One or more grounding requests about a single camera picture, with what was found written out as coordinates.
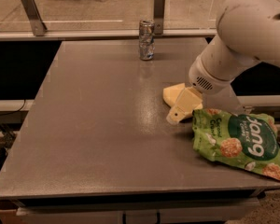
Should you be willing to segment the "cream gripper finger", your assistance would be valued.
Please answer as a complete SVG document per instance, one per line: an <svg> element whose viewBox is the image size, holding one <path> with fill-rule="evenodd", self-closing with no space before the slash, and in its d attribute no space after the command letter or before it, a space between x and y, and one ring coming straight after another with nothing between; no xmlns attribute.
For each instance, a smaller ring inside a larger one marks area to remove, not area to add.
<svg viewBox="0 0 280 224"><path fill-rule="evenodd" d="M180 107L173 106L170 109L170 111L166 117L166 120L172 125L177 125L182 120L191 118L192 112L193 112L192 109L183 110Z"/></svg>

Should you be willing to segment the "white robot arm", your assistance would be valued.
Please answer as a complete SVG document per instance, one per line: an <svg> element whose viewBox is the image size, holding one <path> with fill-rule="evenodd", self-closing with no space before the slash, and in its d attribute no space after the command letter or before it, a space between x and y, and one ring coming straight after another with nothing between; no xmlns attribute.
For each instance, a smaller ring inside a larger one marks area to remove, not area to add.
<svg viewBox="0 0 280 224"><path fill-rule="evenodd" d="M262 62L280 68L280 0L226 0L217 34L189 69L190 86L179 92L166 119L176 125L199 108L205 94L227 89Z"/></svg>

